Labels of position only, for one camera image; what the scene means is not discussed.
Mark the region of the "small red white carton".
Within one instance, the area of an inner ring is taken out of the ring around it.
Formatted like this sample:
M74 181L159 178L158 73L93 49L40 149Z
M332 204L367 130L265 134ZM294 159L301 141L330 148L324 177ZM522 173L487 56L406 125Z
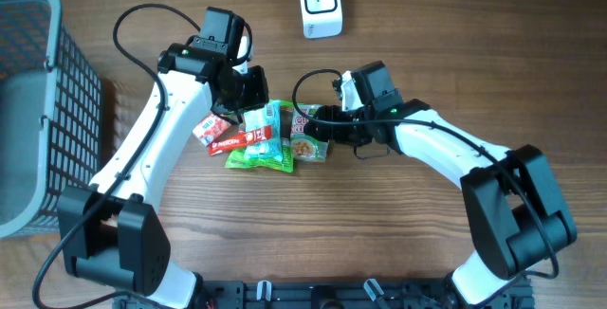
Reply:
M193 135L205 146L209 146L230 127L228 121L210 113L193 128Z

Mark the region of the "light blue clear packet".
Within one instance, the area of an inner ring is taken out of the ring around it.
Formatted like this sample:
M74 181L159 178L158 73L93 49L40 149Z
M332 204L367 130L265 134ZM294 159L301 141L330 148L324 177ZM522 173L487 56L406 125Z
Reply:
M283 161L280 105L278 100L271 100L264 107L244 114L247 131L252 131L257 138L245 149L247 159Z

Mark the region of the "red coffee stick sachet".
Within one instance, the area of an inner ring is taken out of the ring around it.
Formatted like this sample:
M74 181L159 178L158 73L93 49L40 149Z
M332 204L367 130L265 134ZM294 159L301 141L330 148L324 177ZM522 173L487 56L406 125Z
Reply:
M248 132L240 132L236 136L223 141L213 142L209 148L209 155L219 155L235 149L245 148L256 143L270 140L272 128L270 125L254 129Z

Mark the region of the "instant noodle cup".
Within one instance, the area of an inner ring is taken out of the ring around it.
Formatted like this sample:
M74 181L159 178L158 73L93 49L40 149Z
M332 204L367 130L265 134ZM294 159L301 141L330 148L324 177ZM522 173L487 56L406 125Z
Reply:
M324 162L328 143L317 140L304 132L308 119L293 110L290 133L290 150L295 159L308 162Z

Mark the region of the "green snack bag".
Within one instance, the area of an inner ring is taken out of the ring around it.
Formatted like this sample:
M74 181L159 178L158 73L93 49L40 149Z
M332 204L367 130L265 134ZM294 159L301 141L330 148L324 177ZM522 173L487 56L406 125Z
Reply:
M244 114L244 123L240 130L250 130L271 125L272 138L255 143L246 148L232 151L225 167L229 169L250 169L267 167L273 170L292 173L294 157L290 148L291 121L293 105L287 100L271 100L263 108Z

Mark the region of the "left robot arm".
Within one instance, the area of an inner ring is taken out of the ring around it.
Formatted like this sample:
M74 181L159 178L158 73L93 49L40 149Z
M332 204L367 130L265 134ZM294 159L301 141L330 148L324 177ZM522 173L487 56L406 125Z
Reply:
M208 8L187 42L163 51L152 94L114 157L85 187L68 186L54 255L68 274L106 285L113 298L157 308L200 308L203 281L171 259L157 211L193 128L208 114L241 117L268 100L250 64L252 31L232 11Z

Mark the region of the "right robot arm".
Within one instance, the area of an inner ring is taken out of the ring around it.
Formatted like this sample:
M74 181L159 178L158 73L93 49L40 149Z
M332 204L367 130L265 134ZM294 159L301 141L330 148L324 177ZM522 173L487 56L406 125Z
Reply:
M354 149L371 142L418 159L462 194L474 250L444 279L406 282L403 307L530 308L530 280L560 274L559 251L577 228L541 150L511 150L449 124L430 105L405 101L382 61L339 73L340 105L296 113L304 132Z

